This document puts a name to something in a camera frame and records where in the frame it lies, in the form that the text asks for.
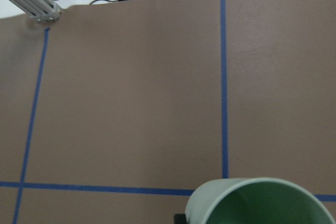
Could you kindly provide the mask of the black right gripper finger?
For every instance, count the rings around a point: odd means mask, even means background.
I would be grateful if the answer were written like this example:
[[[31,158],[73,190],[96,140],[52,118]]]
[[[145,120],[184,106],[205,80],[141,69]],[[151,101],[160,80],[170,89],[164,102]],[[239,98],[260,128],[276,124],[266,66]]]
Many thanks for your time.
[[[174,224],[187,224],[186,214],[175,214]]]

